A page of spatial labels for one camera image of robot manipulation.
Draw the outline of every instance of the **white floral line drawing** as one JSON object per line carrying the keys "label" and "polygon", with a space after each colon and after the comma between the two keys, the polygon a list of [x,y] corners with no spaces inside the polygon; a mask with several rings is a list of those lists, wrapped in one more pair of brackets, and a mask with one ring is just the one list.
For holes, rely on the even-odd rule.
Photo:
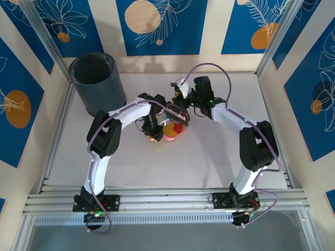
{"label": "white floral line drawing", "polygon": [[[1,0],[13,16],[31,27],[19,5],[9,0]],[[72,0],[36,0],[32,2],[41,19],[49,26],[62,42],[69,42],[70,35],[86,38],[86,32],[80,26],[87,22],[88,16],[73,11]]]}
{"label": "white floral line drawing", "polygon": [[184,0],[154,0],[154,7],[158,10],[161,16],[161,22],[159,26],[152,32],[138,34],[135,38],[139,40],[137,47],[147,43],[150,41],[150,44],[153,44],[155,41],[161,40],[164,41],[166,37],[169,36],[170,33],[173,32],[173,26],[175,25],[178,28],[178,18],[177,14],[183,12],[185,9],[189,7],[192,0],[188,0],[187,4],[181,10],[176,11],[180,7],[180,2]]}
{"label": "white floral line drawing", "polygon": [[312,102],[311,108],[315,114],[325,112],[325,132],[331,132],[335,129],[335,72],[333,71],[335,67],[335,26],[323,44],[318,67],[321,70],[323,90]]}
{"label": "white floral line drawing", "polygon": [[319,0],[314,0],[314,2],[312,2],[312,3],[307,2],[306,0],[304,0],[303,3],[300,6],[300,9],[298,10],[297,14],[295,15],[295,17],[299,21],[301,21],[303,12],[311,12],[312,10],[314,10],[314,8],[315,8],[315,6],[317,5],[318,2],[319,2]]}
{"label": "white floral line drawing", "polygon": [[282,3],[277,3],[271,9],[267,0],[237,0],[239,5],[249,7],[251,17],[257,21],[259,27],[266,30],[266,39],[269,42],[274,33],[273,27],[275,22],[283,15],[291,0],[283,0]]}
{"label": "white floral line drawing", "polygon": [[[6,67],[7,58],[0,57],[0,73]],[[11,108],[15,108],[21,111],[24,111],[25,108],[22,107],[25,102],[15,102],[10,98],[6,97],[6,95],[2,92],[0,88],[0,114],[3,114],[4,111],[7,109],[10,111]]]}

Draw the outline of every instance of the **white table surface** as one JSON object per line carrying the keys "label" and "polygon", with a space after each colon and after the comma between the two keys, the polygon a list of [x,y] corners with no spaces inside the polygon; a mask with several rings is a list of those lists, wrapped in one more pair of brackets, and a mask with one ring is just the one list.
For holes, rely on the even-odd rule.
{"label": "white table surface", "polygon": [[[170,82],[186,74],[121,74],[128,103],[140,93],[173,96]],[[208,75],[216,97],[226,99],[228,81],[223,74]],[[233,88],[230,107],[257,121],[268,120],[257,78],[251,73],[230,74]],[[239,137],[209,118],[200,118],[189,109],[189,127],[175,141],[149,141],[134,123],[121,133],[120,146],[111,157],[105,186],[114,187],[197,187],[228,188],[241,168]],[[81,186],[90,163],[86,135],[93,117],[85,110],[79,95],[73,97],[70,111],[51,168],[48,185]],[[273,163],[270,168],[277,168]],[[258,188],[285,189],[283,173],[266,174]]]}

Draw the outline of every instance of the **black trash bin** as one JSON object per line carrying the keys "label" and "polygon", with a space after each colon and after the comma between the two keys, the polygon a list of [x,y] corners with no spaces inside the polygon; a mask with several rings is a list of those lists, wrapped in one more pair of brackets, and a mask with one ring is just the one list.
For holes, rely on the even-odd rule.
{"label": "black trash bin", "polygon": [[89,53],[75,59],[69,75],[86,110],[113,111],[127,102],[115,60],[106,53]]}

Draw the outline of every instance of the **red object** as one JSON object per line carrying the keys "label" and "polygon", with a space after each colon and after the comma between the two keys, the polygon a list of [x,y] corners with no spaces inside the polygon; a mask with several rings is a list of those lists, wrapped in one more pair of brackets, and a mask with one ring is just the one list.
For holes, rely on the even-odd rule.
{"label": "red object", "polygon": [[183,131],[183,125],[181,123],[174,124],[173,131],[181,133]]}

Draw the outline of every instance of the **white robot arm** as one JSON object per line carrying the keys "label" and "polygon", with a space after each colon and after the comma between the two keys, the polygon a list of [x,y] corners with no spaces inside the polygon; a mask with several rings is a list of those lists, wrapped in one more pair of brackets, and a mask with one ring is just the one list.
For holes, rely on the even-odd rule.
{"label": "white robot arm", "polygon": [[[125,107],[122,107],[115,111],[110,111],[108,114],[109,116],[114,115],[117,113],[117,115],[114,117],[115,120],[120,120],[122,126],[121,130],[123,130],[127,125],[130,123],[136,121],[139,118],[145,117],[149,115],[151,106],[153,104],[150,103],[141,103],[136,106],[132,106],[132,104],[137,104],[140,101],[144,101],[143,98],[137,98],[132,103],[126,105],[125,107],[130,107],[129,109],[125,110],[124,112],[120,113],[122,109]],[[94,193],[98,195],[105,189],[105,175],[107,171],[107,165],[109,162],[109,159],[111,155],[106,155],[104,157],[100,157],[99,154],[97,154],[94,150],[92,150],[92,153],[94,154],[95,158],[91,156],[91,161],[93,162],[92,166],[92,187],[94,190]],[[87,179],[84,184],[84,188],[87,192],[92,193],[89,180],[90,180],[90,170],[87,173]]]}
{"label": "white robot arm", "polygon": [[175,104],[187,109],[189,106],[200,108],[202,114],[210,119],[221,123],[240,137],[240,158],[242,167],[232,183],[230,189],[233,189],[237,195],[245,195],[253,189],[253,183],[258,173],[267,168],[274,160],[269,148],[263,141],[259,143],[256,138],[261,137],[249,124],[261,128],[266,135],[273,149],[278,155],[278,149],[275,143],[271,125],[267,121],[257,123],[254,120],[247,119],[238,112],[226,106],[225,100],[215,98],[211,89],[211,84],[207,76],[194,79],[195,90],[190,88],[190,84],[179,78],[172,86],[175,87],[176,97],[173,98]]}
{"label": "white robot arm", "polygon": [[[274,160],[271,151],[264,141],[260,140],[260,135],[250,124],[258,127],[278,155],[271,125],[267,121],[256,122],[250,119],[241,119],[244,116],[228,108],[225,100],[214,97],[208,77],[203,76],[194,79],[196,90],[190,88],[187,82],[181,85],[183,82],[184,79],[180,78],[177,82],[171,84],[174,86],[176,93],[172,99],[175,105],[178,105],[184,111],[189,106],[200,108],[202,114],[221,123],[239,134],[240,137],[240,158],[243,164],[240,173],[230,185],[229,192],[224,196],[220,195],[222,198],[220,205],[214,206],[229,209],[250,207],[247,200],[254,199],[257,196],[253,191],[253,183],[258,173],[267,168]],[[156,104],[149,103],[149,100],[154,100]],[[104,180],[107,164],[110,156],[117,150],[121,130],[124,127],[139,118],[143,118],[142,130],[145,135],[156,141],[163,138],[163,127],[158,124],[155,116],[161,111],[161,106],[166,106],[164,97],[160,95],[151,97],[148,94],[141,94],[135,101],[116,111],[97,113],[87,135],[87,141],[91,142],[90,151],[94,157],[92,157],[81,195],[75,196],[75,202],[80,204],[79,211],[95,210],[97,208],[96,199],[100,202],[104,201]],[[96,138],[91,140],[93,134],[107,119],[110,119],[106,124],[107,131],[100,130]]]}

